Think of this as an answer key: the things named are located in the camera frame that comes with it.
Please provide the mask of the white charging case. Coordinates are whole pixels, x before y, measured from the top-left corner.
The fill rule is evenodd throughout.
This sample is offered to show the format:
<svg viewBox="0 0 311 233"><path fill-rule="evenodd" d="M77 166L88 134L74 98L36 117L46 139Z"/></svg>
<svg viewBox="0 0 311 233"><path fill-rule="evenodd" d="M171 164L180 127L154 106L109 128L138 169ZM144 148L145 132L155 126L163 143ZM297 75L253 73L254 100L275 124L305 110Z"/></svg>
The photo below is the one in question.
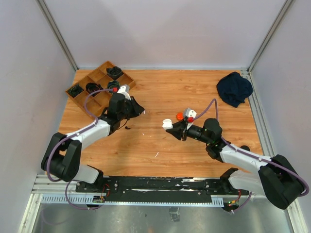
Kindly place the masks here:
<svg viewBox="0 0 311 233"><path fill-rule="evenodd" d="M164 119L162 121L162 128L164 130L168 130L168 129L172 129L173 128L173 123L172 123L172 120L171 119Z"/></svg>

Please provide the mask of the orange earbud charging case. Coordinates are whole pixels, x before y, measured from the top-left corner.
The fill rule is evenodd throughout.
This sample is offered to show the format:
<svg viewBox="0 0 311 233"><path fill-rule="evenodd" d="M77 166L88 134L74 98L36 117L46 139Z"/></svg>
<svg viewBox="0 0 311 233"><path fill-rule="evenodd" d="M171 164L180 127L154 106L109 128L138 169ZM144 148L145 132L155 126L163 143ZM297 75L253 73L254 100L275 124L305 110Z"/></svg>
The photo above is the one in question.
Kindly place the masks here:
<svg viewBox="0 0 311 233"><path fill-rule="evenodd" d="M183 120L183 119L184 119L183 113L182 113L182 112L177 113L177 114L176 114L176 119L177 119L178 121Z"/></svg>

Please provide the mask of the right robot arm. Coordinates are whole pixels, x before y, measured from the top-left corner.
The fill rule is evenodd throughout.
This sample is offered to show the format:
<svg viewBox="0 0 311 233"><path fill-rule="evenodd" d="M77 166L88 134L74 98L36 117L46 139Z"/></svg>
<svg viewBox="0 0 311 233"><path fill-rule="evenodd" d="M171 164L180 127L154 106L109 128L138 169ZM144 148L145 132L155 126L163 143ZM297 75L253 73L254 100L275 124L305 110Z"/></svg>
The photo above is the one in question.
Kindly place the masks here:
<svg viewBox="0 0 311 233"><path fill-rule="evenodd" d="M284 156L263 156L229 143L222 137L222 128L215 118L205 120L202 127L194 125L191 117L176 123L165 119L162 127L178 140L192 138L205 143L212 159L239 167L221 180L220 188L225 194L237 189L247 190L265 196L275 207L285 210L310 191L306 181Z"/></svg>

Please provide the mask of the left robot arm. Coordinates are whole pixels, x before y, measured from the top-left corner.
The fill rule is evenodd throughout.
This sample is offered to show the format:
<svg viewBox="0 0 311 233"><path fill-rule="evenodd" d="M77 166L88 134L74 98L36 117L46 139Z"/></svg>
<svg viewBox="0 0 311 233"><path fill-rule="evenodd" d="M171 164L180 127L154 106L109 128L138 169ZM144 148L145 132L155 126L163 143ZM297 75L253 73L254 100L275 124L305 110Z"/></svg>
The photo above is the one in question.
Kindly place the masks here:
<svg viewBox="0 0 311 233"><path fill-rule="evenodd" d="M94 122L75 132L55 133L47 147L41 162L41 169L46 171L52 182L86 182L93 192L104 187L100 171L87 165L81 165L82 151L94 142L110 136L121 127L123 120L140 116L145 109L133 96L113 94L109 104Z"/></svg>

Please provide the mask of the black charging case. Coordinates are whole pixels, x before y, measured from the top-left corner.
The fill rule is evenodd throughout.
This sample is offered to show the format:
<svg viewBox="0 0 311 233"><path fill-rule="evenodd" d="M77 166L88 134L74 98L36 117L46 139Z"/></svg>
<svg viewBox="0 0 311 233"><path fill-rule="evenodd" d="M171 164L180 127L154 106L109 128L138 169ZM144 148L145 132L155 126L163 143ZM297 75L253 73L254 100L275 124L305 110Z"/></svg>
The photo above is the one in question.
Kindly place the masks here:
<svg viewBox="0 0 311 233"><path fill-rule="evenodd" d="M241 146L241 149L250 151L250 148L248 146L246 146L246 145Z"/></svg>

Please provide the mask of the black yellow rolled tie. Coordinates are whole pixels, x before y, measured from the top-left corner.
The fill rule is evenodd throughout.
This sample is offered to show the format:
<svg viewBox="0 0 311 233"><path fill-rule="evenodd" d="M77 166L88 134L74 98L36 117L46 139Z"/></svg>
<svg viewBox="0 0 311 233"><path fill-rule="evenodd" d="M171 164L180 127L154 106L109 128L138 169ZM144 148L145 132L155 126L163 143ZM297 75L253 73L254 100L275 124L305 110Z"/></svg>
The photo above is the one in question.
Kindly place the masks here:
<svg viewBox="0 0 311 233"><path fill-rule="evenodd" d="M107 89L117 88L119 90L120 86L121 85L117 80L112 80L108 82Z"/></svg>

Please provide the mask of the black dotted rolled tie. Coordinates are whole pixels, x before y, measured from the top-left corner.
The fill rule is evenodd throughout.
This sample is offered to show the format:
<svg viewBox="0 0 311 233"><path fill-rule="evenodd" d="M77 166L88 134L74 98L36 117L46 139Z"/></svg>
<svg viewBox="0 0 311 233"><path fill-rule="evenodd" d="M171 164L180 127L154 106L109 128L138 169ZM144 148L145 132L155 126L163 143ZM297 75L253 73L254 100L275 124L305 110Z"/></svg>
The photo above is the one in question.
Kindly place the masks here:
<svg viewBox="0 0 311 233"><path fill-rule="evenodd" d="M106 73L113 80L116 80L123 75L122 69L117 66L106 68Z"/></svg>

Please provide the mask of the black orange rolled tie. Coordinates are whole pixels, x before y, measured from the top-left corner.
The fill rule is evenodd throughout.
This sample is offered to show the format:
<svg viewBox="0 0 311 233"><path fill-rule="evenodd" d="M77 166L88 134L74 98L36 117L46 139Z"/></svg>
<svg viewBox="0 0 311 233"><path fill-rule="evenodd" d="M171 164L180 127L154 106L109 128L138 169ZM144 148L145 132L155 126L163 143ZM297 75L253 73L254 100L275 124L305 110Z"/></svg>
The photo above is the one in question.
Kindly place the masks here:
<svg viewBox="0 0 311 233"><path fill-rule="evenodd" d="M95 91L101 90L101 89L102 89L102 87L101 87L101 85L98 84L98 83L87 83L87 84L86 84L86 91L87 91L89 94L91 94L91 93L93 93L93 92L95 92Z"/></svg>

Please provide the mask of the dark green rolled tie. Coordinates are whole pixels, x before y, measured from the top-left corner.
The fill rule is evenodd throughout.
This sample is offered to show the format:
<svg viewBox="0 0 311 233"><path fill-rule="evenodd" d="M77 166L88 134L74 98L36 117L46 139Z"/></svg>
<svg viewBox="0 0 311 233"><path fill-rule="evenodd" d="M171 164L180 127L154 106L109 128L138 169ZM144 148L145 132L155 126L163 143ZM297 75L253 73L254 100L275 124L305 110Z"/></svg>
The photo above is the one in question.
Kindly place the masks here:
<svg viewBox="0 0 311 233"><path fill-rule="evenodd" d="M74 85L67 91L67 93L73 98L82 92L83 92L83 88L79 84Z"/></svg>

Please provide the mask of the dark blue crumpled cloth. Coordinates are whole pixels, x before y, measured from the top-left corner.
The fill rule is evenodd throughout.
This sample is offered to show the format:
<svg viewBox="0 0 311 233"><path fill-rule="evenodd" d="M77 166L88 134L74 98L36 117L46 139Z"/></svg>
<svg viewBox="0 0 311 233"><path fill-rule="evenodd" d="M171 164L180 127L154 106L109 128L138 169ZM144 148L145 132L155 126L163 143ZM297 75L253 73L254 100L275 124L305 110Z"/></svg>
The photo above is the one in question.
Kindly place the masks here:
<svg viewBox="0 0 311 233"><path fill-rule="evenodd" d="M231 72L220 79L216 88L222 101L235 108L245 103L254 91L251 83L238 72Z"/></svg>

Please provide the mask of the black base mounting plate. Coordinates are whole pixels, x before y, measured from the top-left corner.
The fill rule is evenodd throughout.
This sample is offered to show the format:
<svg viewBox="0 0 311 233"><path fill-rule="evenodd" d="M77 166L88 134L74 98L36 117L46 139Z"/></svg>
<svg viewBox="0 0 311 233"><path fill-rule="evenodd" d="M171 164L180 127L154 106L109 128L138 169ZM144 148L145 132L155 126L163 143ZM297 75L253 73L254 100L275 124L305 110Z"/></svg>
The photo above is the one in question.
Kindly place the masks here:
<svg viewBox="0 0 311 233"><path fill-rule="evenodd" d="M94 184L78 182L76 192L96 193L105 202L116 203L209 203L213 195L248 195L221 179L200 177L107 176Z"/></svg>

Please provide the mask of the aluminium frame rail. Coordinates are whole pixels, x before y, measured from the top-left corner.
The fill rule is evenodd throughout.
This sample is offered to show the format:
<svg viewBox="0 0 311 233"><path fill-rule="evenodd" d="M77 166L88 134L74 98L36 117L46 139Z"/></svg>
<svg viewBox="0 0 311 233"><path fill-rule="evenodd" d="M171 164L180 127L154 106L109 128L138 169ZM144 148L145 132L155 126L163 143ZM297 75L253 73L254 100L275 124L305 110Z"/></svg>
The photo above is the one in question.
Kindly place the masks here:
<svg viewBox="0 0 311 233"><path fill-rule="evenodd" d="M37 175L21 225L20 233L32 231L39 205L61 203L99 208L100 205L222 207L234 213L241 197L253 200L257 195L235 189L229 175L220 178L104 176L93 184L84 181L54 183L46 175Z"/></svg>

